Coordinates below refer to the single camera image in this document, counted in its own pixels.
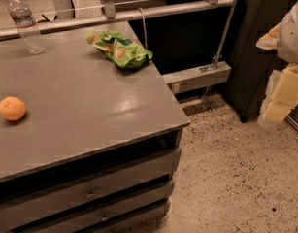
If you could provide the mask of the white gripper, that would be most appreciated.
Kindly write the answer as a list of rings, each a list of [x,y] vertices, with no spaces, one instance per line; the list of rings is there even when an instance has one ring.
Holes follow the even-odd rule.
[[[283,122],[298,105],[298,1],[281,23],[259,38],[256,46],[277,49],[278,57],[289,62],[285,69],[274,70],[269,77],[257,119],[261,127],[271,128]]]

